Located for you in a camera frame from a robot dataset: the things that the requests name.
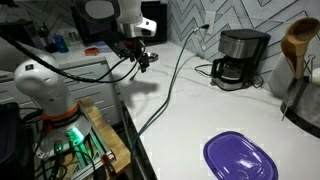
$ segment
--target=white countertop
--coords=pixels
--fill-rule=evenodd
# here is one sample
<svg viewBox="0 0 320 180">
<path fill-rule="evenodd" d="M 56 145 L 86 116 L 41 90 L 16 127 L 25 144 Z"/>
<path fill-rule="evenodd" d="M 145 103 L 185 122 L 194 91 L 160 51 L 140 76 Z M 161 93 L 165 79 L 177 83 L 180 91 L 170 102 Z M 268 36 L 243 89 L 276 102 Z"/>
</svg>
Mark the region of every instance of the white countertop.
<svg viewBox="0 0 320 180">
<path fill-rule="evenodd" d="M 165 101 L 180 50 L 172 43 L 148 47 L 159 60 L 134 81 L 118 83 L 138 130 Z M 118 59 L 109 55 L 107 61 L 112 66 Z M 279 179 L 319 179 L 320 139 L 286 118 L 281 121 L 281 100 L 266 90 L 225 92 L 210 85 L 210 79 L 193 69 L 206 63 L 184 52 L 170 105 L 141 136 L 158 179 L 216 179 L 203 158 L 203 147 L 225 131 L 240 132 L 260 146 L 275 162 Z M 132 65 L 121 65 L 115 78 Z"/>
</svg>

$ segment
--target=purple plastic lid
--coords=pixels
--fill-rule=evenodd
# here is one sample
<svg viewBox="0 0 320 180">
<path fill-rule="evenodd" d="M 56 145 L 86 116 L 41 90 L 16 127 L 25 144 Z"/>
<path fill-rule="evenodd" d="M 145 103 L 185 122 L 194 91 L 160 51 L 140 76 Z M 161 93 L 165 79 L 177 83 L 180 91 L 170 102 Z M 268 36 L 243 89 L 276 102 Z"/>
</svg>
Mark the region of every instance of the purple plastic lid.
<svg viewBox="0 0 320 180">
<path fill-rule="evenodd" d="M 203 154 L 218 179 L 278 179 L 272 159 L 238 132 L 228 131 L 213 137 L 204 146 Z"/>
</svg>

